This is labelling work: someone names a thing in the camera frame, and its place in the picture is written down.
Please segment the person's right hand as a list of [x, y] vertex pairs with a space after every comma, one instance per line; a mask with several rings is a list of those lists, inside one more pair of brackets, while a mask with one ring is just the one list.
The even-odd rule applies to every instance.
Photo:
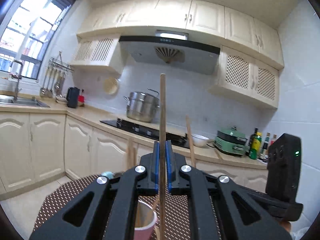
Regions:
[[290, 222], [282, 220], [282, 221], [279, 221], [278, 223], [279, 223], [279, 225], [282, 226], [288, 233], [291, 232], [292, 225], [291, 225]]

